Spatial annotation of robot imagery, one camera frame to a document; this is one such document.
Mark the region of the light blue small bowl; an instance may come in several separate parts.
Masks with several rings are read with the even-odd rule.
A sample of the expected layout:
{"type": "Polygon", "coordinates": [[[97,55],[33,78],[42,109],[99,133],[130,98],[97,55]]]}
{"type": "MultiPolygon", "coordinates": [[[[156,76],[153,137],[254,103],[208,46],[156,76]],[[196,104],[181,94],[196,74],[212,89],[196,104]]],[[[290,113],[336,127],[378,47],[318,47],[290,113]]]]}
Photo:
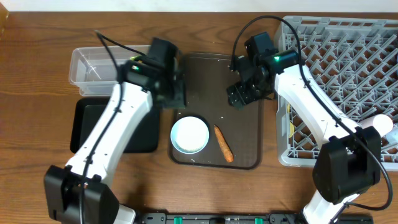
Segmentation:
{"type": "Polygon", "coordinates": [[[171,129],[170,141],[183,154],[195,154],[205,148],[210,138],[206,123],[197,117],[179,119],[171,129]]]}

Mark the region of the pale yellow spoon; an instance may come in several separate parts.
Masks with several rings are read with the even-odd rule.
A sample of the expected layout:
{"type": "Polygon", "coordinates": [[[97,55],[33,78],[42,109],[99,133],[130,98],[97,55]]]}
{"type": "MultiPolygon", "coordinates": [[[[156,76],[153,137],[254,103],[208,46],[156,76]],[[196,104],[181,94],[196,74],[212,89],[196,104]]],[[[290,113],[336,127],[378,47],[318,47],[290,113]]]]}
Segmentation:
{"type": "MultiPolygon", "coordinates": [[[[290,115],[290,104],[287,105],[287,114],[290,115]]],[[[291,121],[289,121],[289,138],[294,135],[295,127],[291,121]]]]}

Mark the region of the orange carrot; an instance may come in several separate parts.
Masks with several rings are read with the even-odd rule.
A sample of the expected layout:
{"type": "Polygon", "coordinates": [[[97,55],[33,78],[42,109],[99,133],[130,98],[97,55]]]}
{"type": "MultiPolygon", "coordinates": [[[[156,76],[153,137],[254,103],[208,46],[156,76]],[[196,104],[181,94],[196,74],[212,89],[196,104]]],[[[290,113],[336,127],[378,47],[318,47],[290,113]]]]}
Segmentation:
{"type": "Polygon", "coordinates": [[[229,148],[228,143],[226,142],[226,139],[224,138],[220,128],[217,127],[217,125],[214,125],[214,130],[219,147],[221,149],[221,152],[223,153],[225,160],[227,162],[233,162],[234,160],[233,153],[231,152],[231,149],[229,148]]]}

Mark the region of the pink white cup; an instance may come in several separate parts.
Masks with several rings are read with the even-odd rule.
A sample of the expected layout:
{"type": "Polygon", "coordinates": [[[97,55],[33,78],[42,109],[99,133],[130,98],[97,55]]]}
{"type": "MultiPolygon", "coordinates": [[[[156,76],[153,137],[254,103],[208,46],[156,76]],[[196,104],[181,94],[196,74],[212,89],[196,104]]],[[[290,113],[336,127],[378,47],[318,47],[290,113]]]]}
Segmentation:
{"type": "Polygon", "coordinates": [[[374,127],[381,137],[384,137],[393,129],[393,122],[385,114],[377,114],[370,118],[366,118],[359,122],[360,126],[364,128],[374,127]]]}

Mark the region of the green orange snack wrapper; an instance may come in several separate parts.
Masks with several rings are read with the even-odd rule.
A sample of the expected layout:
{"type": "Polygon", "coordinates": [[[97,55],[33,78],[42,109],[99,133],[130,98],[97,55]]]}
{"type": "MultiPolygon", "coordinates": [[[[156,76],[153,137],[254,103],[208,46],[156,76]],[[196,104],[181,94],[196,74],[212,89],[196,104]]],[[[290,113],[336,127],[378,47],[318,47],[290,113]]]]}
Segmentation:
{"type": "Polygon", "coordinates": [[[141,63],[143,58],[144,57],[142,55],[137,55],[137,56],[131,57],[130,60],[141,63]]]}

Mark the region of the light blue cup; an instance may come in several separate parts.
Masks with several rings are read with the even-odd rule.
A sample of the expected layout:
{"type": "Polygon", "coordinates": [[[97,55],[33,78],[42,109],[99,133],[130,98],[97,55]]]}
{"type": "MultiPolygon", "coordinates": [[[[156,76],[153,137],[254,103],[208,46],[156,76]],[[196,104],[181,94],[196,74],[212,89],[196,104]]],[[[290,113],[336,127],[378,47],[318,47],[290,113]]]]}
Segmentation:
{"type": "Polygon", "coordinates": [[[394,126],[393,129],[385,135],[389,144],[398,143],[398,127],[394,126]]]}

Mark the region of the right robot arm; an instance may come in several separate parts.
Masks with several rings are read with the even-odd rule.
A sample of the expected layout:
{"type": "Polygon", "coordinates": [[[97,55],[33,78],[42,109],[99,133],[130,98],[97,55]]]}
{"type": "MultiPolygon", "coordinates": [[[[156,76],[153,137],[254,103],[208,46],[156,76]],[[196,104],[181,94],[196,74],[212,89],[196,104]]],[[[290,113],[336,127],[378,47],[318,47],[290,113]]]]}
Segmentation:
{"type": "Polygon", "coordinates": [[[234,58],[240,81],[227,89],[228,103],[242,109],[272,93],[287,100],[320,148],[313,167],[317,188],[303,211],[305,223],[336,223],[342,211],[381,178],[382,134],[348,118],[313,80],[294,50],[279,52],[268,33],[244,43],[234,58]]]}

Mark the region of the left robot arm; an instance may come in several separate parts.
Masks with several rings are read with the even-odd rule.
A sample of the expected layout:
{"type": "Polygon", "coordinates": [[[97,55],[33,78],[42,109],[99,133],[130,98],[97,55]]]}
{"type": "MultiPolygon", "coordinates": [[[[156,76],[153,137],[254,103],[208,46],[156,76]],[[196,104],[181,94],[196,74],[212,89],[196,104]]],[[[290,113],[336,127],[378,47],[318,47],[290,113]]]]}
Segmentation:
{"type": "Polygon", "coordinates": [[[149,51],[116,65],[117,83],[90,135],[65,167],[44,175],[49,217],[60,223],[134,223],[135,210],[110,189],[119,160],[152,108],[183,109],[185,84],[173,43],[153,38],[149,51]]]}

